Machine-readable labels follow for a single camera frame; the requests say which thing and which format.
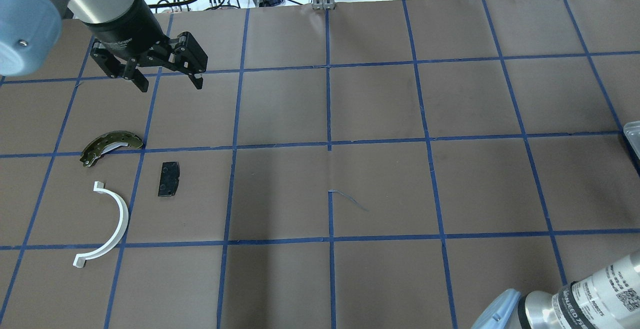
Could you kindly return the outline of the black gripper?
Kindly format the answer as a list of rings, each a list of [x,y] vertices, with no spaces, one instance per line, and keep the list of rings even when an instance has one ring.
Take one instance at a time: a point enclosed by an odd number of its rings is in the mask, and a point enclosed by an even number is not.
[[[121,17],[87,27],[94,35],[89,57],[108,78],[130,81],[146,93],[149,81],[138,65],[158,66],[169,60],[171,71],[187,75],[197,90],[202,89],[208,55],[190,32],[170,40],[146,3],[135,3]]]

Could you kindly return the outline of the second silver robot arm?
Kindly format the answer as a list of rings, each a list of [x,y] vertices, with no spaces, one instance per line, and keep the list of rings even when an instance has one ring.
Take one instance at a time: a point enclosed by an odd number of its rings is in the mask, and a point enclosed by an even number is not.
[[[555,294],[509,288],[473,329],[638,329],[640,252],[634,251]]]

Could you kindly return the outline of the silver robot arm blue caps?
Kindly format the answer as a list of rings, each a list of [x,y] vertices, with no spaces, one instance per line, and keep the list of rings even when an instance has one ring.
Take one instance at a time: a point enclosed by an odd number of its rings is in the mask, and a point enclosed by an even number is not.
[[[90,57],[108,78],[148,90],[141,68],[162,67],[189,77],[197,90],[208,56],[190,32],[171,38],[144,0],[0,0],[0,72],[4,77],[35,73],[62,32],[67,14],[93,34]]]

